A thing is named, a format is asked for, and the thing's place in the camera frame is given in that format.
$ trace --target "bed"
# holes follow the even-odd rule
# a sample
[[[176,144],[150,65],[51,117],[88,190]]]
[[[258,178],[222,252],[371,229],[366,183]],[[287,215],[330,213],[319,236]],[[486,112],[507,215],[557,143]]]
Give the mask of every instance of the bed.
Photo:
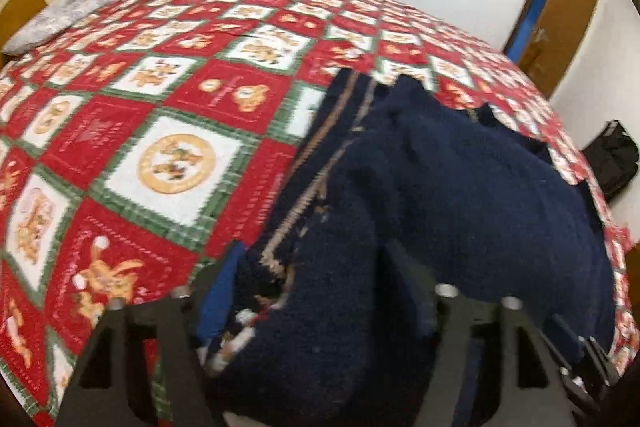
[[[52,1],[0,0],[0,44]],[[388,85],[409,74],[452,108],[490,103],[548,142],[567,183],[587,179],[616,281],[616,367],[638,349],[624,231],[561,121],[499,51],[420,10],[121,0],[2,66],[0,404],[31,418],[16,421],[52,425],[109,298],[161,298],[231,239],[255,240],[343,67]]]

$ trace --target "pillow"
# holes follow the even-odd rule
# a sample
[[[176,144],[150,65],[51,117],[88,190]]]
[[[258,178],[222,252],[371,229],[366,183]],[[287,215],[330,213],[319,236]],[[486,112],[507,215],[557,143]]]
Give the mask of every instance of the pillow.
[[[117,0],[55,0],[20,28],[4,45],[2,53],[23,55],[46,44],[79,20]]]

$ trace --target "door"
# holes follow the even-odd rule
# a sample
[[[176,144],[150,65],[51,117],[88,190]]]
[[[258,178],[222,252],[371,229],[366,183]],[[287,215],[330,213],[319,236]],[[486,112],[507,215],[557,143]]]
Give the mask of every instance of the door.
[[[597,2],[546,0],[518,65],[547,98],[578,51]]]

